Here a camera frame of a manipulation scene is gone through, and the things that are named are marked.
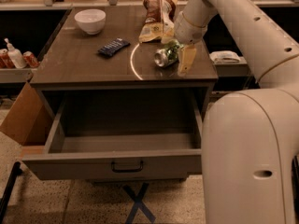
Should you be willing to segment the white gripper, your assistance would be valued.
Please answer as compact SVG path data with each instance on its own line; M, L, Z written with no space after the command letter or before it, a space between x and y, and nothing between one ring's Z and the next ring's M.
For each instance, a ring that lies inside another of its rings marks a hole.
M197 49L195 43L199 42L206 33L205 27L197 27L190 24L184 17L182 11L179 12L175 22L174 29L165 29L162 35L161 43L167 44L174 38L181 44L186 45L178 50L178 72L187 73L195 59Z

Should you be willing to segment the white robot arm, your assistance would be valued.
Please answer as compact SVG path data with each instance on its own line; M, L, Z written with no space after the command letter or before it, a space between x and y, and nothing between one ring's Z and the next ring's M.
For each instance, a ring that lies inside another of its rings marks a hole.
M296 224L292 160L299 153L299 47L251 0L189 0L175 37L194 44L215 16L258 82L206 112L202 175L206 224Z

